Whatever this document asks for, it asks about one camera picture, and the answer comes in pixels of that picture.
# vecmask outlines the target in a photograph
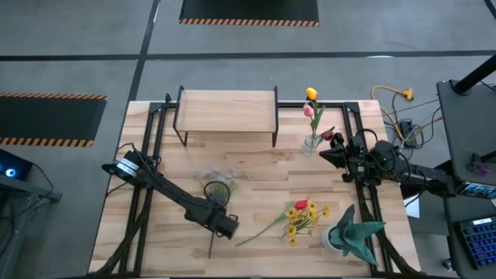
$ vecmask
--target black and orange striped mat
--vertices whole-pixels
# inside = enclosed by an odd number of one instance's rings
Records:
[[[317,27],[317,0],[184,0],[181,24]]]
[[[0,93],[0,145],[90,147],[105,95]]]

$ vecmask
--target flower stem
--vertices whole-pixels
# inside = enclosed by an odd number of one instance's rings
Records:
[[[247,243],[250,240],[256,239],[259,235],[261,235],[262,233],[265,233],[265,231],[267,231],[271,226],[275,225],[276,223],[277,223],[277,221],[273,221],[272,224],[268,225],[267,228],[263,229],[261,232],[257,233],[255,236],[252,236],[249,239],[236,244],[236,247],[243,245],[244,243]]]

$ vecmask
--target pink tulip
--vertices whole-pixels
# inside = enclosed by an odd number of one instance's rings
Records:
[[[303,114],[306,117],[312,117],[313,116],[313,108],[310,105],[304,105],[303,106]]]

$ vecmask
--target wooden tabletop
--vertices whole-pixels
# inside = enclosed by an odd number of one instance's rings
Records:
[[[386,140],[378,102],[358,102],[363,127],[373,129],[380,139]],[[140,148],[149,103],[129,104],[120,144],[133,142],[136,148]],[[363,261],[352,254],[343,257],[340,253],[325,250],[321,243],[322,231],[336,224],[348,206],[355,204],[358,209],[357,195],[353,183],[342,182],[343,170],[335,169],[316,154],[305,156],[301,152],[304,138],[311,133],[309,119],[303,116],[301,109],[279,110],[280,127],[275,148],[269,147],[270,134],[256,133],[190,133],[188,147],[183,147],[172,130],[173,118],[174,110],[171,109],[166,115],[160,151],[163,161],[159,171],[185,191],[202,196],[202,188],[194,179],[195,175],[210,167],[218,167],[224,172],[234,170],[239,178],[239,186],[232,193],[228,213],[238,215],[240,225],[232,240],[215,238],[212,258],[209,259],[211,233],[185,220],[182,207],[155,192],[142,276],[370,275],[369,267]],[[335,132],[345,134],[341,111],[328,108],[324,112],[319,130],[322,132],[332,126],[336,126]],[[367,133],[366,138],[368,146],[373,146],[374,136]],[[152,148],[151,143],[148,154],[152,153]],[[326,143],[319,146],[319,150],[328,148]],[[125,152],[126,150],[120,150],[117,157],[122,157]],[[121,183],[119,179],[113,178],[109,189]],[[106,199],[90,271],[101,267],[122,240],[132,191],[132,187],[126,185]],[[378,194],[382,215],[387,222],[387,236],[407,262],[419,270],[419,260],[398,184],[385,181],[378,188]],[[261,237],[235,247],[236,243],[264,229],[281,214],[289,202],[307,198],[320,206],[329,205],[331,209],[330,218],[320,221],[313,238],[302,236],[298,238],[298,246],[291,247],[286,240],[281,241],[284,224],[279,224]],[[357,210],[355,222],[359,221],[360,214]],[[374,247],[381,265],[379,270],[383,270],[381,251],[375,237]],[[129,269],[133,268],[134,263],[134,253],[131,255]]]
[[[183,90],[177,130],[273,133],[275,106],[274,91]]]

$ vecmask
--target keyboard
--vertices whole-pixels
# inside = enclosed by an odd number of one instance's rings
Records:
[[[458,223],[475,269],[496,267],[496,217]]]

